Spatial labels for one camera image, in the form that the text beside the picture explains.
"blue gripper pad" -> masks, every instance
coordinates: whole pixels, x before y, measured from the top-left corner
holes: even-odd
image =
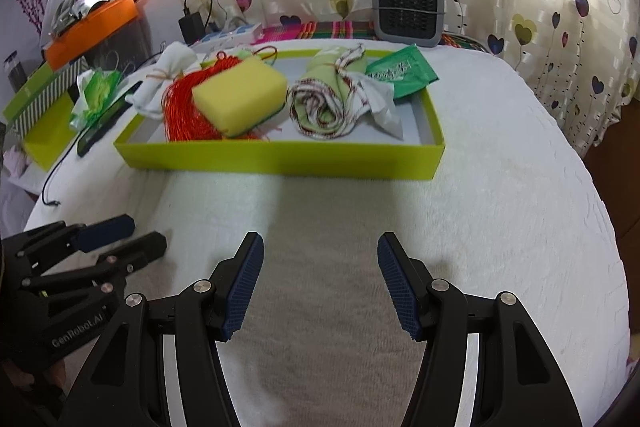
[[[385,235],[380,236],[378,240],[378,266],[402,329],[416,341],[422,336],[422,325],[418,319],[418,299]]]
[[[122,214],[106,221],[84,227],[71,240],[72,246],[84,253],[106,247],[121,239],[131,237],[136,224],[131,216]]]
[[[252,232],[251,235],[253,237],[250,237],[250,234],[245,237],[245,241],[249,240],[251,243],[246,248],[238,275],[226,297],[225,321],[222,324],[222,336],[225,341],[230,340],[234,331],[242,327],[264,261],[264,242],[258,233]],[[236,255],[241,253],[243,247],[244,241]]]

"green plastic wrapper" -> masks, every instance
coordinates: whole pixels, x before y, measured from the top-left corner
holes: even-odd
[[[370,63],[366,74],[380,82],[393,83],[394,100],[420,91],[438,79],[415,44]]]
[[[122,73],[96,70],[88,82],[85,79],[78,82],[80,97],[71,113],[70,125],[76,131],[94,124],[107,110],[116,94]]]

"red string bundle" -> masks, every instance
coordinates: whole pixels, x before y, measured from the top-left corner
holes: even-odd
[[[206,70],[195,71],[178,78],[167,88],[162,96],[164,112],[164,132],[171,142],[189,140],[220,140],[222,134],[212,126],[193,103],[191,89],[203,83],[214,74],[228,70],[239,64],[241,60],[225,52],[218,52],[216,63]],[[241,138],[258,139],[255,134],[248,133]]]

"colorful plaid cloth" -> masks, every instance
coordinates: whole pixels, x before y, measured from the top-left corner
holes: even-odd
[[[364,39],[377,41],[373,22],[339,21],[307,22],[284,26],[269,26],[264,35],[255,44],[264,42],[288,41],[293,39]],[[443,34],[441,46],[453,46],[486,53],[484,46],[462,35]]]

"brown cabinet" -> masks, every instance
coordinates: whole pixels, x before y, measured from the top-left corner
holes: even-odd
[[[640,331],[640,102],[622,108],[622,121],[591,147],[584,164],[616,231],[625,266],[632,333]]]

